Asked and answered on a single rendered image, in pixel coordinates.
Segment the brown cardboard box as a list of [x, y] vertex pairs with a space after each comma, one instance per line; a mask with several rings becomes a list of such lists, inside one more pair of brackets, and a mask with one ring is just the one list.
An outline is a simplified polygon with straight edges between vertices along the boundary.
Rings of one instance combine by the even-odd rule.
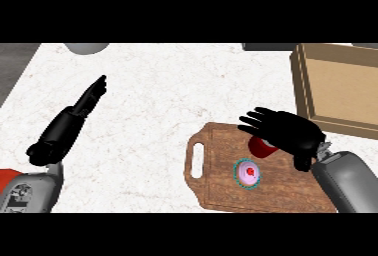
[[303, 43], [290, 60], [297, 114], [324, 131], [378, 140], [378, 49]]

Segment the dark grey flat appliance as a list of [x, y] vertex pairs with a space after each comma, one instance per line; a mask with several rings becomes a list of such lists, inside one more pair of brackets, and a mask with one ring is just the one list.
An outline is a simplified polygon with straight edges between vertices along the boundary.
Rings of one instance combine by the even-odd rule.
[[243, 43], [246, 51], [293, 51], [299, 43]]

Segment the pink cupcake with teal wrapper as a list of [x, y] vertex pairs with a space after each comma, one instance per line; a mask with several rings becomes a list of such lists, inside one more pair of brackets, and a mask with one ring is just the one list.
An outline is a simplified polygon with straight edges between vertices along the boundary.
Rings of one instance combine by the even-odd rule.
[[241, 188], [255, 190], [262, 181], [262, 171], [250, 158], [241, 158], [234, 164], [234, 180]]

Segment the grey rounded bowl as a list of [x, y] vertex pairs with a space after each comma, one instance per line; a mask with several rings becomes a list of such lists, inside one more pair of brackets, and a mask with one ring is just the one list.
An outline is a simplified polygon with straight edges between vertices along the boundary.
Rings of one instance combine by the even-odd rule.
[[101, 52], [108, 47], [108, 43], [67, 43], [66, 46], [73, 53], [91, 55]]

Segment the brown wooden cutting board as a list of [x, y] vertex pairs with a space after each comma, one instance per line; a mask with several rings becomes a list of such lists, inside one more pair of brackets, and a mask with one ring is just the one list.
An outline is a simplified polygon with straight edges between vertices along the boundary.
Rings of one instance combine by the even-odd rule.
[[210, 122], [187, 147], [185, 180], [203, 208], [231, 212], [336, 213], [311, 172], [278, 150], [264, 159], [249, 150], [252, 135]]

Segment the dark grey counter strip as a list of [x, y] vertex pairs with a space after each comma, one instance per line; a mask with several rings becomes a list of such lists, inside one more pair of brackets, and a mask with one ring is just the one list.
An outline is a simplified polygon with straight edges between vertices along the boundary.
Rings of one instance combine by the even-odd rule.
[[39, 43], [0, 43], [0, 106], [41, 47]]

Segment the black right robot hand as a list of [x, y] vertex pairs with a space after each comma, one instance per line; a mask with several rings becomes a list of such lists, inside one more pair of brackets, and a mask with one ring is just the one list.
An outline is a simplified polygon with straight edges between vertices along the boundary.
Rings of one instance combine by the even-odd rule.
[[290, 153], [295, 156], [296, 169], [308, 172], [320, 145], [327, 138], [320, 126], [302, 116], [264, 107], [249, 111], [240, 120], [244, 125], [238, 129]]

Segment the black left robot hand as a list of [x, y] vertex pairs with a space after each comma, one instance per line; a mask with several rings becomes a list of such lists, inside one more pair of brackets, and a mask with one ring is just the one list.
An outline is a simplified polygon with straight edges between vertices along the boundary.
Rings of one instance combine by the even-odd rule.
[[103, 75], [85, 91], [77, 103], [54, 118], [39, 141], [30, 146], [27, 155], [36, 166], [57, 164], [67, 156], [77, 140], [86, 119], [103, 95], [107, 93], [107, 76]]

